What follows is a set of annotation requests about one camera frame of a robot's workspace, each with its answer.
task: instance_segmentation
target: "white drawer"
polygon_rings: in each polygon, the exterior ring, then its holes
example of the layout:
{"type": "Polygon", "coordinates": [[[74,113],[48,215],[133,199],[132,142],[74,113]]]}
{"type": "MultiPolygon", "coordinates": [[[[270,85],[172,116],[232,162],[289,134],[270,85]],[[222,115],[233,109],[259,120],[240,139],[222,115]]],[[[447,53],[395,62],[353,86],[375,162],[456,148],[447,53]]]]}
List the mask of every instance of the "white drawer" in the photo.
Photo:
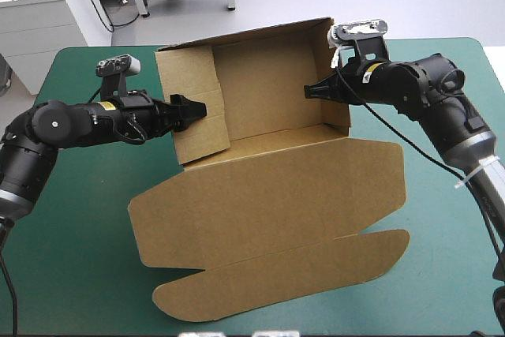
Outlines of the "white drawer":
{"type": "Polygon", "coordinates": [[[64,0],[0,8],[0,33],[76,24],[64,0]]]}
{"type": "Polygon", "coordinates": [[[76,24],[0,34],[0,53],[6,58],[82,46],[86,41],[76,24]]]}
{"type": "Polygon", "coordinates": [[[38,94],[58,51],[6,57],[7,63],[32,94],[38,94]]]}

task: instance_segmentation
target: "green table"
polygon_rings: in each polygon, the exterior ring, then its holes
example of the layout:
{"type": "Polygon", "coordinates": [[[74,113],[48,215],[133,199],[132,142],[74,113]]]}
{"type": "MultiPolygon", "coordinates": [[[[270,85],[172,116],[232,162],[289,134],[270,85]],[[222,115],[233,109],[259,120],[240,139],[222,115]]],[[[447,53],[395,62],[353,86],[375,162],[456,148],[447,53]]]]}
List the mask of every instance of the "green table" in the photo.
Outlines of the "green table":
{"type": "MultiPolygon", "coordinates": [[[[467,74],[466,93],[505,141],[505,95],[478,42],[412,39],[387,43],[393,60],[445,54],[467,74]]],[[[79,103],[100,84],[98,60],[132,54],[142,61],[129,88],[162,97],[156,47],[93,47],[61,51],[38,102],[79,103]]],[[[436,155],[421,128],[392,107],[376,109],[436,155]]],[[[352,108],[353,137],[397,141],[360,107],[352,108]]],[[[129,222],[129,200],[181,171],[171,136],[137,147],[116,143],[61,152],[34,212],[21,220],[5,256],[20,300],[24,334],[173,335],[181,331],[249,334],[298,329],[311,334],[466,334],[500,332],[491,296],[496,258],[470,195],[455,179],[405,146],[408,199],[370,230],[405,228],[405,256],[369,283],[315,294],[214,323],[191,324],[159,311],[152,290],[188,271],[146,268],[129,222]]],[[[503,153],[502,146],[498,154],[503,153]]],[[[10,331],[10,303],[0,284],[0,333],[10,331]]]]}

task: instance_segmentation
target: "floor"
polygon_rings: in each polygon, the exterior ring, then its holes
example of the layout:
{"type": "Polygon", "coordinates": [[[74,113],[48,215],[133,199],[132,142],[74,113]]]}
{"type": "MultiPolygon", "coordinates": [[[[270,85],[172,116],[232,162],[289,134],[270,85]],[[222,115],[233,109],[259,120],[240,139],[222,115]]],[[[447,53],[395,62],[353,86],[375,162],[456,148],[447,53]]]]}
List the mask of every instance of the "floor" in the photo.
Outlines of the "floor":
{"type": "MultiPolygon", "coordinates": [[[[137,13],[133,0],[127,6],[117,0],[104,4],[115,24],[137,13]]],[[[389,24],[388,39],[478,39],[505,84],[505,0],[237,0],[235,11],[226,10],[226,0],[161,0],[149,2],[149,10],[149,18],[118,28],[113,44],[179,43],[323,16],[337,21],[381,17],[389,24]]],[[[34,98],[14,80],[11,91],[0,98],[0,130],[34,98]]]]}

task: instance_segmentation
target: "cardboard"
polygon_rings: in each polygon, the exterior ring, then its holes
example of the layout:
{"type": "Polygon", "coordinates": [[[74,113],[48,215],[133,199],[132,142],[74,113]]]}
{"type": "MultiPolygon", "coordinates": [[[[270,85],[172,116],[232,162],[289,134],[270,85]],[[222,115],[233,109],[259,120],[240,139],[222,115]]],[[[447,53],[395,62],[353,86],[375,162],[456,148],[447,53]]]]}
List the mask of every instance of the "cardboard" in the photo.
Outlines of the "cardboard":
{"type": "Polygon", "coordinates": [[[348,138],[346,105],[304,96],[331,74],[331,24],[156,53],[165,95],[203,101],[210,116],[174,135],[184,172],[129,205],[144,264],[204,270],[155,289],[165,313],[217,320],[363,283],[405,251],[404,230],[359,234],[404,203],[402,149],[348,138]]]}
{"type": "Polygon", "coordinates": [[[180,320],[218,320],[376,278],[395,264],[408,241],[404,230],[388,230],[259,256],[163,284],[153,300],[180,320]]]}
{"type": "Polygon", "coordinates": [[[215,75],[211,48],[193,47],[158,52],[156,63],[159,79],[164,84],[165,99],[169,99],[170,94],[185,94],[188,99],[207,106],[207,117],[194,122],[191,128],[178,133],[174,138],[179,163],[187,163],[229,148],[223,94],[215,75]]]}

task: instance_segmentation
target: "yellow label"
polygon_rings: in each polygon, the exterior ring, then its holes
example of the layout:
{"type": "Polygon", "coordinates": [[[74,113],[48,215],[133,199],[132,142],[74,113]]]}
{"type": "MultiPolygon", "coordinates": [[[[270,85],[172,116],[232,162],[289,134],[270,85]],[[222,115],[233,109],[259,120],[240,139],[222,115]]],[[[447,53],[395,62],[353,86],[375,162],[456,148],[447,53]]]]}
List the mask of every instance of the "yellow label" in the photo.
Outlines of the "yellow label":
{"type": "Polygon", "coordinates": [[[103,107],[104,110],[115,110],[116,106],[111,102],[98,102],[100,106],[103,107]]]}
{"type": "Polygon", "coordinates": [[[369,83],[370,82],[370,77],[372,76],[373,70],[377,68],[377,66],[382,65],[383,62],[379,63],[374,63],[373,65],[370,65],[365,71],[365,75],[363,76],[363,83],[369,83]]]}

